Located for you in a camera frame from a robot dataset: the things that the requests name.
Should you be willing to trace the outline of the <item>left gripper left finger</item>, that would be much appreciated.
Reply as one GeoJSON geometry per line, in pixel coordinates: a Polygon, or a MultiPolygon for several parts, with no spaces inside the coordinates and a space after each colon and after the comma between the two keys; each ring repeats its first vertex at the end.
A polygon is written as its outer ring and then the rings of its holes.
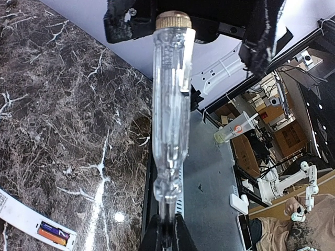
{"type": "Polygon", "coordinates": [[[107,42],[115,44],[153,34],[156,16],[157,1],[108,1],[103,18],[107,42]]]}

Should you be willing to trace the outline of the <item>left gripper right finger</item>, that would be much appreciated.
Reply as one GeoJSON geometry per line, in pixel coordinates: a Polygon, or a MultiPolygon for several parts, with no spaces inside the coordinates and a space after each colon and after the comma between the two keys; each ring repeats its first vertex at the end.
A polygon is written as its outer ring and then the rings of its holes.
{"type": "Polygon", "coordinates": [[[255,2],[239,50],[241,61],[254,76],[262,77],[275,56],[277,24],[285,3],[284,0],[255,2]]]}

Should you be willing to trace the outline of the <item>clear handle screwdriver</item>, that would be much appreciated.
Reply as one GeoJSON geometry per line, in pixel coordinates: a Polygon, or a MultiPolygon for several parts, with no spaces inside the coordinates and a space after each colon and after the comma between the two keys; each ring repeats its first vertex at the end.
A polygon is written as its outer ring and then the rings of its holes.
{"type": "Polygon", "coordinates": [[[188,154],[191,71],[196,31],[190,17],[163,12],[153,33],[152,154],[157,167],[154,196],[162,224],[172,225],[181,192],[178,171],[188,154]]]}

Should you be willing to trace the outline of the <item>long white remote control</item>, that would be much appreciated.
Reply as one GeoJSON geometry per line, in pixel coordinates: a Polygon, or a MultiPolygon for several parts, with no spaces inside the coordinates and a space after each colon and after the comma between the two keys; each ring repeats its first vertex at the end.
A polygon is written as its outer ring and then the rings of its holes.
{"type": "Polygon", "coordinates": [[[1,190],[1,219],[9,223],[20,231],[34,237],[59,250],[73,250],[77,233],[65,226],[52,221],[49,218],[37,213],[33,209],[25,206],[14,197],[1,190]],[[62,231],[69,233],[70,238],[66,240],[66,245],[57,244],[38,234],[41,222],[46,222],[62,231]]]}

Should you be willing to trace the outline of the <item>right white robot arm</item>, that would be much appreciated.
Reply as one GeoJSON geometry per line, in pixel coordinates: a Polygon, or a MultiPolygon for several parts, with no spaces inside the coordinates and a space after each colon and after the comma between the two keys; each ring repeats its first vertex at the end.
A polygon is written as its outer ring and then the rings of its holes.
{"type": "Polygon", "coordinates": [[[246,66],[239,57],[242,43],[238,43],[229,53],[215,61],[204,70],[191,77],[191,84],[204,95],[213,94],[223,87],[229,89],[235,83],[245,79],[247,75],[246,66]]]}

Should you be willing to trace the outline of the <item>clear plastic cup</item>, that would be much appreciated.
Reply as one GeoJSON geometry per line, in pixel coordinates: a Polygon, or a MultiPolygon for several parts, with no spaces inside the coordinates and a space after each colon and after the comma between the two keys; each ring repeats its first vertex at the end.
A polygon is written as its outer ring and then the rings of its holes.
{"type": "Polygon", "coordinates": [[[244,133],[255,129],[257,122],[255,118],[258,116],[258,113],[255,113],[251,117],[244,111],[242,114],[237,116],[226,126],[219,129],[214,134],[214,139],[217,143],[226,143],[230,140],[243,135],[244,133]]]}

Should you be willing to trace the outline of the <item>person in beige shirt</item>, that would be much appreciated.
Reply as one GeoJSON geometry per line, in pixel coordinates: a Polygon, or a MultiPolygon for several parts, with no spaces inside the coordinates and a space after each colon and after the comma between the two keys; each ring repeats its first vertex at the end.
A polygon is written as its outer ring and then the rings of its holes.
{"type": "Polygon", "coordinates": [[[314,200],[304,222],[274,217],[250,220],[252,250],[334,250],[334,195],[320,194],[314,200]]]}

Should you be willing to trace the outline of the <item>purple battery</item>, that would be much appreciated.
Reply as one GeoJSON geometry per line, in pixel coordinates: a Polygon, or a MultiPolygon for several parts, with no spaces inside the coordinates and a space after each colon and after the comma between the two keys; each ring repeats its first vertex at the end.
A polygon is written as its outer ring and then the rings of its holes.
{"type": "Polygon", "coordinates": [[[50,225],[46,222],[41,222],[40,228],[42,228],[43,230],[48,231],[51,234],[54,234],[54,235],[56,235],[60,238],[63,238],[65,240],[70,238],[69,233],[66,233],[66,232],[62,231],[61,229],[56,228],[56,227],[54,227],[54,226],[52,226],[52,225],[50,225]]]}

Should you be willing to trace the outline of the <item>orange battery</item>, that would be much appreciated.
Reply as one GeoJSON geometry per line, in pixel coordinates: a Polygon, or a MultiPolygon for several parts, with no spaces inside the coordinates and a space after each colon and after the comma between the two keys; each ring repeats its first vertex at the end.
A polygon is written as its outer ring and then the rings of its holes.
{"type": "Polygon", "coordinates": [[[61,238],[61,237],[58,237],[52,233],[49,233],[48,231],[46,230],[43,230],[43,229],[38,229],[38,234],[57,243],[57,244],[60,244],[60,245],[63,245],[65,246],[66,245],[66,240],[61,238]]]}

